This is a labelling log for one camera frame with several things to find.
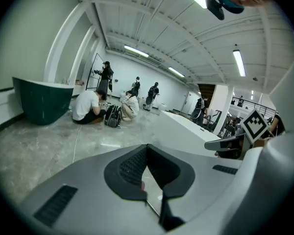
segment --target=white counter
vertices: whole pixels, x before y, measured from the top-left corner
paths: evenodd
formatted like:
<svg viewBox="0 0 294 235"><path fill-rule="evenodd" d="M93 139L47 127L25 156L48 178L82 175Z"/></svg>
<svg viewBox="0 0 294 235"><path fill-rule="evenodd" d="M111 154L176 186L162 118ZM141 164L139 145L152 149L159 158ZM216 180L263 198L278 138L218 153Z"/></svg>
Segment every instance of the white counter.
<svg viewBox="0 0 294 235"><path fill-rule="evenodd" d="M215 151L206 150L204 144L220 139L185 117L164 111L160 113L155 132L163 146L210 157L215 156Z"/></svg>

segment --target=concrete floor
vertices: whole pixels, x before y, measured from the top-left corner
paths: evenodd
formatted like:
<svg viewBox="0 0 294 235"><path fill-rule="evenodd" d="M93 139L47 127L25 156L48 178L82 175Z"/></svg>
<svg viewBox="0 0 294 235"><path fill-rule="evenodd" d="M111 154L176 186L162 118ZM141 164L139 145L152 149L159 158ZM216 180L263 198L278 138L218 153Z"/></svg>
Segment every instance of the concrete floor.
<svg viewBox="0 0 294 235"><path fill-rule="evenodd" d="M121 105L113 98L110 102ZM141 109L133 122L122 121L121 129L103 122L80 128L72 122L72 114L65 114L48 126L20 120L0 132L0 185L8 198L19 203L34 187L70 165L73 159L78 161L118 146L157 144L154 135L157 114L155 109L152 112ZM148 200L160 212L162 191L148 169L142 180Z"/></svg>

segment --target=freestanding bathtub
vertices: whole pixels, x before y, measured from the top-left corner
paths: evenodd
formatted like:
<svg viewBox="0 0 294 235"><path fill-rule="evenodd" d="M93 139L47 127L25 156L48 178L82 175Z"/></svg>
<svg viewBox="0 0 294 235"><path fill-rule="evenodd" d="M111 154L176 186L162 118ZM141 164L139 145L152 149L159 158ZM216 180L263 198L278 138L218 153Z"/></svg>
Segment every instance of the freestanding bathtub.
<svg viewBox="0 0 294 235"><path fill-rule="evenodd" d="M35 124L55 122L69 108L74 85L38 82L13 77L16 97L27 118Z"/></svg>

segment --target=railing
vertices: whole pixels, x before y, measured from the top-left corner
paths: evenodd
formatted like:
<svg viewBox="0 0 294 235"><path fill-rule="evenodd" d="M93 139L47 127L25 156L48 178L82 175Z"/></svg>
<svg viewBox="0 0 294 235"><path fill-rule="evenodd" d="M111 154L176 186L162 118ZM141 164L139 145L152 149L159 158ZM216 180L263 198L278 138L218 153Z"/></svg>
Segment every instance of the railing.
<svg viewBox="0 0 294 235"><path fill-rule="evenodd" d="M235 101L234 105L238 106L240 99L238 97L232 97L232 101L233 100ZM266 106L263 106L263 105L245 100L245 99L243 99L242 108L245 110L248 110L249 112L251 112L254 108L257 108L257 110L261 114L263 114L265 116L265 118L270 118L270 117L274 118L274 115L276 113L276 110L274 110L274 109L271 109L269 107L266 107Z"/></svg>

